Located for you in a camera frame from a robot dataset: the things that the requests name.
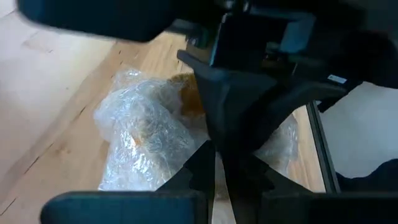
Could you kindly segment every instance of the black plastic frame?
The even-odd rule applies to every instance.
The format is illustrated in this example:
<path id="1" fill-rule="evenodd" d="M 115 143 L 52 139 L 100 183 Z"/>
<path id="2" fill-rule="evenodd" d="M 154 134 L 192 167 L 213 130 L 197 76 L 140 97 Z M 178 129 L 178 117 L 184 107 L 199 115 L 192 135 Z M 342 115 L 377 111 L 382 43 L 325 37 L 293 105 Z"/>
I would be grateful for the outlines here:
<path id="1" fill-rule="evenodd" d="M 307 112 L 326 192 L 340 193 L 340 186 L 338 184 L 335 167 L 330 156 L 329 147 L 325 133 L 323 131 L 318 107 L 314 101 L 307 104 Z"/>

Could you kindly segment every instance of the plastic bag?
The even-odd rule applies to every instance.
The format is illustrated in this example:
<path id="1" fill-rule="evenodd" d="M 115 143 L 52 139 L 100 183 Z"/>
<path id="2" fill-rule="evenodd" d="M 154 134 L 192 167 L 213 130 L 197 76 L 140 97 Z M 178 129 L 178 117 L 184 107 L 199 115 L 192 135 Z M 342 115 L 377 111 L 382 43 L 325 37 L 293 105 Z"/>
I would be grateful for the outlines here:
<path id="1" fill-rule="evenodd" d="M 156 190 L 208 139 L 193 74 L 145 78 L 134 69 L 118 72 L 94 113 L 102 137 L 110 142 L 100 190 Z M 291 116 L 255 155 L 287 175 L 297 153 L 296 129 Z"/>

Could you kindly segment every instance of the wooden floor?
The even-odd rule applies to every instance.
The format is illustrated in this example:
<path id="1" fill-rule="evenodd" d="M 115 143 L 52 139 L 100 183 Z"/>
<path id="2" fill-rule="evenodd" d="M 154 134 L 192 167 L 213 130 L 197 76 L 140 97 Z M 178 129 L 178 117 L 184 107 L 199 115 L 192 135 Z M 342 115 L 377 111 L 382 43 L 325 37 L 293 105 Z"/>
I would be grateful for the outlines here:
<path id="1" fill-rule="evenodd" d="M 134 67 L 167 78 L 190 69 L 175 57 L 185 47 L 179 35 L 162 34 L 150 44 L 115 42 L 33 27 L 16 12 L 0 18 L 2 34 L 7 28 L 0 36 L 0 223 L 38 223 L 48 199 L 97 189 L 109 144 L 93 111 L 115 72 Z M 324 191 L 307 112 L 294 115 L 299 157 L 289 176 Z"/>

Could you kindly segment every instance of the small white label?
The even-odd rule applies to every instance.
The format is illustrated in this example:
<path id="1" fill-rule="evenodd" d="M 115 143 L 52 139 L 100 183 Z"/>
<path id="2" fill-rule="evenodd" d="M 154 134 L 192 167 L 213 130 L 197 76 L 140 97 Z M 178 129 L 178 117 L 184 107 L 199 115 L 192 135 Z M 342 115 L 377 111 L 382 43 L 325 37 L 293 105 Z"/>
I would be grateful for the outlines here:
<path id="1" fill-rule="evenodd" d="M 333 74 L 330 74 L 330 75 L 328 76 L 328 79 L 330 79 L 331 81 L 334 81 L 334 82 L 341 83 L 341 84 L 344 84 L 344 83 L 347 82 L 347 79 L 338 77 L 338 76 L 333 75 Z"/>

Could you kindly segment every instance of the crumpled plastic bag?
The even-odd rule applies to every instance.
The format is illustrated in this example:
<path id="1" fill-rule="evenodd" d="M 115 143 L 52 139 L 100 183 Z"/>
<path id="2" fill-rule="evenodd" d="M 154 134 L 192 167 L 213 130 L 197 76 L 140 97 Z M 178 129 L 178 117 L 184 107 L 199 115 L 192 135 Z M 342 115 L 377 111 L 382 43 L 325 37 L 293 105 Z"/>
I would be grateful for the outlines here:
<path id="1" fill-rule="evenodd" d="M 135 69 L 118 72 L 94 113 L 102 137 L 110 142 L 100 190 L 157 190 L 208 139 L 193 74 L 147 77 Z M 289 117 L 255 152 L 284 175 L 297 153 L 296 126 Z"/>

